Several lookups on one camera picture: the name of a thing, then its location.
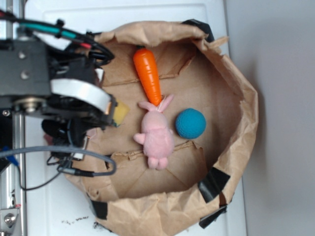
paper bag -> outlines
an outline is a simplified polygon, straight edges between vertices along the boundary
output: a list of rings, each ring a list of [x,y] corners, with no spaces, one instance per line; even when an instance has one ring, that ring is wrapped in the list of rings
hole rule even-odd
[[[104,32],[96,40],[115,59],[104,66],[103,88],[130,107],[123,124],[90,140],[89,150],[111,155],[117,172],[109,177],[68,177],[88,197],[97,222],[123,236],[170,236],[229,204],[249,161],[258,124],[257,93],[219,46],[198,27],[170,22],[138,22]],[[142,45],[152,50],[164,95],[175,94],[164,112],[176,147],[163,171],[148,169],[140,132],[147,98],[132,56]],[[199,110],[205,132],[186,140],[175,131],[184,109]],[[101,172],[109,167],[86,156],[74,167]]]

bunny ear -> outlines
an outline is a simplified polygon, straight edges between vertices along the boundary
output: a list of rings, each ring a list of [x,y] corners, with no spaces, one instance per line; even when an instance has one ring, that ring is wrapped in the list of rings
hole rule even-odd
[[[157,107],[150,102],[139,102],[139,107],[147,109],[148,111],[156,111]]]
[[[161,103],[159,104],[159,106],[157,107],[157,110],[159,112],[163,112],[167,107],[168,105],[171,103],[171,101],[173,100],[174,98],[174,95],[173,94],[170,94],[168,96],[166,96],[162,101]]]

yellow sponge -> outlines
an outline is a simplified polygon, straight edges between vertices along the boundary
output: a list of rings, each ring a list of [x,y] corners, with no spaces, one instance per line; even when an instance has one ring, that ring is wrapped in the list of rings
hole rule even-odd
[[[126,117],[127,113],[129,112],[130,108],[123,103],[122,101],[116,99],[117,101],[117,107],[114,110],[113,120],[114,120],[114,126],[118,127],[122,124],[124,118]]]

pink bunny toy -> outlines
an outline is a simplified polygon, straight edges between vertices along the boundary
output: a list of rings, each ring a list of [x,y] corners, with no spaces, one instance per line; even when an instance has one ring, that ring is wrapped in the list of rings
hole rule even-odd
[[[156,107],[150,102],[139,102],[139,107],[147,109],[141,123],[141,134],[133,139],[143,145],[143,152],[148,156],[150,169],[163,170],[168,164],[167,157],[174,150],[173,131],[169,129],[166,117],[162,112],[173,100],[174,95],[165,97]]]

blue ball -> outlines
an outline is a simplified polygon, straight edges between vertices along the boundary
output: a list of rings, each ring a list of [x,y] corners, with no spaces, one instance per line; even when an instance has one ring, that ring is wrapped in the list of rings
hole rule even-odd
[[[188,108],[179,113],[175,127],[181,137],[195,139],[205,131],[206,119],[201,112]]]

